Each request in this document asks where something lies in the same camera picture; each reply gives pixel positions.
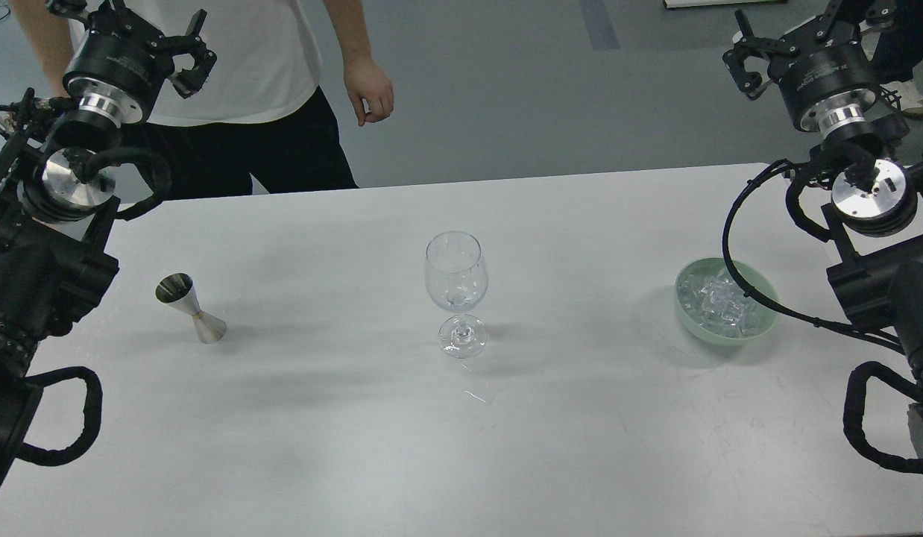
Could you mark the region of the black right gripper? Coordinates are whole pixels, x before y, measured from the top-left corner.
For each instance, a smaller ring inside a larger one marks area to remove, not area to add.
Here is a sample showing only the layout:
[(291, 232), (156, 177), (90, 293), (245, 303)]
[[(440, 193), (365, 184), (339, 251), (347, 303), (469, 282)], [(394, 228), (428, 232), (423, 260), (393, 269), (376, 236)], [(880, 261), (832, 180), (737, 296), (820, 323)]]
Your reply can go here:
[(823, 13), (775, 40), (755, 35), (737, 9), (738, 33), (723, 62), (749, 101), (778, 85), (800, 132), (832, 134), (860, 125), (876, 102), (877, 81), (857, 35), (891, 28), (897, 6), (897, 1), (829, 1)]

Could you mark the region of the person's bare hand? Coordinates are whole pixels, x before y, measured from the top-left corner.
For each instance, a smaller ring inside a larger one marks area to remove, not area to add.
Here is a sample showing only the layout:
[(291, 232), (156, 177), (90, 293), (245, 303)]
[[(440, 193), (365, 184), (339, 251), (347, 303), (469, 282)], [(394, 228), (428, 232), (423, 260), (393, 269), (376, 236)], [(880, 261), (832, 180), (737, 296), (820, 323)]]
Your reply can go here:
[(344, 85), (357, 126), (389, 119), (394, 112), (394, 86), (370, 57), (344, 59)]

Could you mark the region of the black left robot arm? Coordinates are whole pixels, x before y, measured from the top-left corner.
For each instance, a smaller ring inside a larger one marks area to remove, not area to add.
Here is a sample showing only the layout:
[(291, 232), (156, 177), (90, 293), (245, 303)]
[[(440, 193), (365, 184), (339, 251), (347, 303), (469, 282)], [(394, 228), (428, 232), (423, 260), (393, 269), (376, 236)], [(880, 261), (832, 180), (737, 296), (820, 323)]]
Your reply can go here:
[[(65, 98), (0, 105), (11, 121), (0, 150), (0, 488), (13, 462), (68, 465), (89, 451), (101, 428), (101, 381), (72, 366), (28, 373), (39, 344), (61, 337), (100, 305), (117, 275), (106, 254), (114, 221), (154, 210), (171, 191), (158, 153), (121, 144), (123, 128), (151, 115), (166, 83), (182, 98), (200, 91), (216, 62), (202, 40), (205, 10), (181, 35), (168, 35), (104, 1), (49, 1), (49, 13), (84, 26), (63, 75)], [(25, 436), (43, 391), (84, 382), (83, 429), (72, 445), (49, 450)]]

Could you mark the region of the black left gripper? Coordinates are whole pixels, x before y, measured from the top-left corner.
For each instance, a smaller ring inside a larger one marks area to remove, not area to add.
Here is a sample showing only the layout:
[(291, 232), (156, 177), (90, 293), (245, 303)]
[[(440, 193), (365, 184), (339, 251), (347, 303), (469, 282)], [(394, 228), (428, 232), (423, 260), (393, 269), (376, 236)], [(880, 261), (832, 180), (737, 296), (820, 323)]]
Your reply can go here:
[[(201, 37), (208, 13), (197, 10), (186, 33), (165, 34), (123, 1), (47, 1), (49, 13), (82, 25), (83, 37), (63, 85), (73, 98), (92, 94), (114, 102), (120, 125), (149, 119), (166, 78), (181, 98), (200, 92), (217, 57)], [(192, 58), (175, 71), (175, 57)]]

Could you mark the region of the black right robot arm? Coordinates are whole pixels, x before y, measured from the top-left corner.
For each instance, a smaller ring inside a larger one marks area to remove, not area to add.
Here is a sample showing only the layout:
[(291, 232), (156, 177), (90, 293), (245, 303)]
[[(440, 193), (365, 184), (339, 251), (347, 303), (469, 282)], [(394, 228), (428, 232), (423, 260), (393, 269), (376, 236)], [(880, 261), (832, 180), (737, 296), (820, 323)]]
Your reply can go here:
[(738, 90), (754, 101), (774, 85), (793, 127), (822, 141), (807, 162), (779, 160), (748, 182), (728, 211), (722, 255), (737, 275), (730, 233), (741, 204), (769, 178), (788, 174), (785, 205), (793, 224), (839, 254), (827, 278), (847, 322), (796, 312), (747, 282), (741, 288), (775, 312), (901, 351), (923, 389), (923, 231), (867, 254), (853, 243), (856, 235), (897, 237), (923, 205), (923, 157), (914, 166), (895, 159), (908, 133), (904, 119), (866, 116), (878, 102), (898, 101), (878, 82), (861, 44), (894, 15), (893, 1), (831, 1), (823, 13), (767, 38), (754, 33), (743, 11), (735, 13), (739, 30), (722, 58)]

